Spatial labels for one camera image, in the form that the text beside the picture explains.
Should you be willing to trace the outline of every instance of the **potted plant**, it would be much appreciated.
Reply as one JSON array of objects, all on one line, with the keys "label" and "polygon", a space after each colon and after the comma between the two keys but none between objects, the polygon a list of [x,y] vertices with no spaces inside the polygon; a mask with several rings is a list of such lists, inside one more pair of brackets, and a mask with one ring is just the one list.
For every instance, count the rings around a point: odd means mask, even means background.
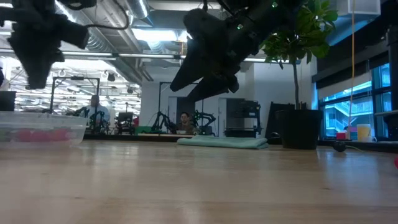
[{"label": "potted plant", "polygon": [[326,37],[335,29],[337,11],[331,10],[329,0],[308,0],[297,12],[294,28],[281,27],[262,44],[266,53],[266,62],[282,61],[293,66],[295,85],[295,109],[278,111],[277,123],[284,147],[294,149],[315,149],[323,115],[318,110],[303,110],[299,103],[299,81],[297,78],[297,60],[312,55],[325,57],[329,51]]}]

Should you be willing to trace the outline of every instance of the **teal towel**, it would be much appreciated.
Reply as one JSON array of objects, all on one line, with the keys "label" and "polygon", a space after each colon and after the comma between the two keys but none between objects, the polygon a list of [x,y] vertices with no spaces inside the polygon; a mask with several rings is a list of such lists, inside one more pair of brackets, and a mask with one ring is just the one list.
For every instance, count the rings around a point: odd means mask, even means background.
[{"label": "teal towel", "polygon": [[268,147],[266,138],[218,138],[213,136],[194,136],[191,139],[181,138],[177,144],[187,146],[230,147],[238,149],[265,149]]}]

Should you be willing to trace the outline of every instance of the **clear plastic container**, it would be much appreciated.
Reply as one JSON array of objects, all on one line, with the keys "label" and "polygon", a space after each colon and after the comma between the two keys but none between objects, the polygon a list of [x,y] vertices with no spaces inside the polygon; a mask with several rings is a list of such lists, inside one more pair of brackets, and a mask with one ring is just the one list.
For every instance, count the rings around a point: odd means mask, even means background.
[{"label": "clear plastic container", "polygon": [[86,118],[0,111],[0,148],[67,147],[82,142]]}]

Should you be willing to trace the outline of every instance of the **window frame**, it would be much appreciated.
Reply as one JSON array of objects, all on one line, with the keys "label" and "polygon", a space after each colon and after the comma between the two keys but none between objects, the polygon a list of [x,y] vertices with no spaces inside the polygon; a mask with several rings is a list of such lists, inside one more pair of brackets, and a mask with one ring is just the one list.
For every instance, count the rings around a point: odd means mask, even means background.
[{"label": "window frame", "polygon": [[[379,141],[387,141],[387,138],[384,136],[384,133],[379,133],[379,126],[382,124],[377,123],[377,117],[374,115],[375,113],[382,112],[380,111],[380,108],[377,107],[376,103],[376,97],[382,96],[384,93],[391,92],[391,86],[386,86],[386,87],[377,87],[376,82],[380,83],[380,77],[376,77],[376,75],[380,75],[379,72],[374,72],[375,69],[379,69],[379,67],[374,68],[371,70],[371,76],[372,76],[372,86],[370,91],[362,92],[362,93],[357,93],[353,95],[353,100],[365,98],[365,97],[371,97],[373,101],[373,122],[374,122],[374,135],[377,137],[377,140]],[[318,101],[318,108],[323,112],[323,117],[325,118],[325,106],[326,105],[332,105],[335,103],[341,103],[344,101],[349,101],[351,99],[351,96],[344,96],[338,99],[330,100],[330,101],[324,101],[323,99],[320,99]],[[336,139],[336,137],[329,137],[326,136],[326,131],[325,131],[325,119],[321,122],[321,131],[320,131],[320,139],[322,140],[328,140],[328,139]]]}]

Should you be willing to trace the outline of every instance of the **window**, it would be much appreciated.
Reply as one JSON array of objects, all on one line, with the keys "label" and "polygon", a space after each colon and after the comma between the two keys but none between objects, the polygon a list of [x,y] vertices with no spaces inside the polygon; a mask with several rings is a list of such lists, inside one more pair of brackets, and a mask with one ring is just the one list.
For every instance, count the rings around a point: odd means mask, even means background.
[{"label": "window", "polygon": [[[351,127],[357,124],[370,124],[372,135],[380,138],[388,137],[387,125],[382,117],[375,113],[391,111],[391,83],[389,64],[371,70],[372,81],[364,82],[353,88],[351,105]],[[351,89],[347,89],[325,97],[319,102],[324,111],[323,138],[335,138],[337,132],[344,131],[349,123],[349,100]]]}]

